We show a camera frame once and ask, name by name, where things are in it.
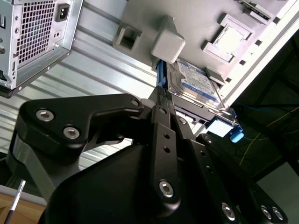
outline corrugated metal panel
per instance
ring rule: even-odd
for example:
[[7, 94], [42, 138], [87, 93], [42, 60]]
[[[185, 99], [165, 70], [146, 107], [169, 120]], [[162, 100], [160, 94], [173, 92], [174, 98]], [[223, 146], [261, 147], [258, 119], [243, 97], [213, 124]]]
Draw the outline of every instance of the corrugated metal panel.
[[[10, 144], [20, 106], [31, 99], [131, 93], [147, 98], [156, 74], [147, 65], [112, 47], [126, 0], [86, 0], [72, 54], [11, 99], [0, 98], [0, 151]], [[130, 145], [129, 140], [81, 155], [80, 167]]]

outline blue hard drive label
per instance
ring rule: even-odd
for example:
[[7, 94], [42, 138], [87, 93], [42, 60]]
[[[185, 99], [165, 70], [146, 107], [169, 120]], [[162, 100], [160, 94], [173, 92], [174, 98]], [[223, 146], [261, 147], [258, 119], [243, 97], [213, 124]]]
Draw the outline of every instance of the blue hard drive label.
[[203, 70], [181, 60], [178, 60], [178, 69], [185, 77], [185, 79], [182, 79], [184, 87], [216, 103], [219, 102], [216, 92]]

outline power supply unit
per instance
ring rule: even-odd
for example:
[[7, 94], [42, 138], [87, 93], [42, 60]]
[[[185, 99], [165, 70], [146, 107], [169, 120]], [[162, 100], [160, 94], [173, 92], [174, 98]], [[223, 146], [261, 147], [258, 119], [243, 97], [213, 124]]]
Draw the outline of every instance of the power supply unit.
[[83, 0], [0, 0], [0, 95], [10, 98], [71, 52]]

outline hex bolt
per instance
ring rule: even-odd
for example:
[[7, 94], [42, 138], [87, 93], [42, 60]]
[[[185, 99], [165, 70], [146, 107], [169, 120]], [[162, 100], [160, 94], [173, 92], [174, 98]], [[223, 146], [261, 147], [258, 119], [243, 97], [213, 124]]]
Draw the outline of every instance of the hex bolt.
[[48, 121], [52, 121], [54, 119], [54, 114], [51, 111], [39, 110], [36, 112], [36, 117], [39, 120], [48, 122]]
[[139, 102], [135, 99], [132, 99], [131, 100], [131, 103], [134, 104], [135, 106], [138, 106], [139, 105]]
[[235, 213], [234, 211], [229, 207], [228, 204], [222, 203], [222, 211], [224, 215], [230, 220], [234, 221], [235, 220]]
[[170, 183], [166, 181], [161, 181], [159, 183], [159, 188], [165, 197], [172, 197], [173, 196], [173, 188]]
[[68, 139], [76, 139], [80, 136], [80, 132], [74, 127], [66, 127], [64, 129], [64, 135]]
[[209, 136], [205, 136], [205, 139], [207, 140], [208, 143], [212, 143], [212, 140], [209, 138]]
[[187, 124], [187, 121], [186, 121], [184, 118], [179, 118], [179, 121], [180, 121], [183, 125]]
[[273, 210], [274, 214], [275, 214], [280, 220], [283, 220], [283, 219], [284, 219], [284, 217], [283, 217], [282, 214], [278, 211], [277, 208], [272, 207], [272, 210]]
[[265, 206], [261, 206], [261, 209], [262, 209], [262, 211], [263, 211], [263, 214], [269, 219], [269, 220], [271, 220], [272, 219], [272, 216], [271, 216], [271, 214], [268, 212], [268, 210], [267, 210], [267, 208], [265, 207]]

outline power supply vent grille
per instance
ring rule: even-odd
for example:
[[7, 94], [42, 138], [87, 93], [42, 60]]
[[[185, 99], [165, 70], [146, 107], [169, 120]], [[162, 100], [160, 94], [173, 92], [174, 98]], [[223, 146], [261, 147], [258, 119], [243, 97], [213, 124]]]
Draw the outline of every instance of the power supply vent grille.
[[34, 60], [47, 50], [54, 8], [53, 0], [24, 3], [21, 37], [17, 43], [19, 65]]

